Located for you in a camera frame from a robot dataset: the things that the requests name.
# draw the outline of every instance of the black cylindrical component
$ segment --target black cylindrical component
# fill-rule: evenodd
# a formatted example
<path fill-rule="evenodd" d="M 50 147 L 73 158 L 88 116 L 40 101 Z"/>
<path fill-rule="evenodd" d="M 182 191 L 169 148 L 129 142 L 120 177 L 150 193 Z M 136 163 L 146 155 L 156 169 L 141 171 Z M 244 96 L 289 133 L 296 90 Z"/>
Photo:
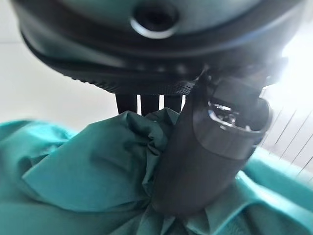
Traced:
<path fill-rule="evenodd" d="M 188 215 L 203 209 L 232 182 L 271 122 L 262 99 L 246 126 L 220 120 L 199 85 L 188 97 L 162 155 L 152 204 L 158 212 Z"/>

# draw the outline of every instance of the teal cloth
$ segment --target teal cloth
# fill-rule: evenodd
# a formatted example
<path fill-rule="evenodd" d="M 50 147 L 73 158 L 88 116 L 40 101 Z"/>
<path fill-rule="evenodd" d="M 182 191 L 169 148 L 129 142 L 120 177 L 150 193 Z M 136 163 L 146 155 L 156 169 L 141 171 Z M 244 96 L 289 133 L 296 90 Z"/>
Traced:
<path fill-rule="evenodd" d="M 157 163 L 178 114 L 125 112 L 79 134 L 0 126 L 0 235 L 310 235 L 313 190 L 257 150 L 232 185 L 185 219 L 153 210 Z"/>

